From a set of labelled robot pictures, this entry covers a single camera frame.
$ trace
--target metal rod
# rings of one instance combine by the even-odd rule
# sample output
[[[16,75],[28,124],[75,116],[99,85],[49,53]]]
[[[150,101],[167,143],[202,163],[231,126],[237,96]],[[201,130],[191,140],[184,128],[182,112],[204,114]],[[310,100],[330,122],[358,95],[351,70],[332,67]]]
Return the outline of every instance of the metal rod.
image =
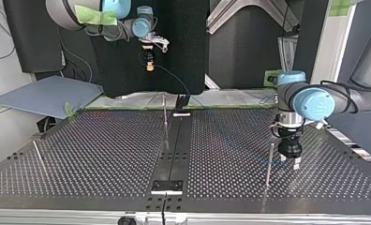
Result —
[[[166,108],[166,96],[163,95],[162,98],[162,104],[163,104],[163,113],[164,113],[164,125],[165,125],[165,131],[168,138],[168,114],[167,114],[167,108]]]
[[[273,164],[274,148],[275,148],[275,144],[271,143],[270,144],[270,152],[269,152],[269,155],[268,155],[267,177],[265,178],[265,186],[266,187],[270,186],[271,164]]]
[[[42,155],[39,152],[39,148],[37,147],[37,141],[33,141],[33,144],[37,151],[37,157],[39,158],[39,160],[43,160]]]

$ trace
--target gray panel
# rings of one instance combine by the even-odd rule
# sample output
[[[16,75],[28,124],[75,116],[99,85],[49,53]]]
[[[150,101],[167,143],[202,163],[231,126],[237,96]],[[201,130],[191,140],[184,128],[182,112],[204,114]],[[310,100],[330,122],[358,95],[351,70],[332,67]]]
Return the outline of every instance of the gray panel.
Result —
[[[0,166],[0,208],[138,210],[165,137],[163,112],[84,112]]]
[[[371,1],[358,4],[338,80],[346,83],[371,37]],[[371,154],[371,112],[331,116],[332,126]]]
[[[182,210],[232,213],[371,214],[371,165],[326,131],[307,127],[301,169],[275,151],[265,176],[275,110],[193,112]]]
[[[30,113],[66,119],[66,103],[75,112],[102,94],[98,85],[49,77],[0,96],[0,105]]]
[[[344,52],[338,81],[347,83],[371,37],[371,0],[363,1],[355,9],[349,30],[349,40]]]

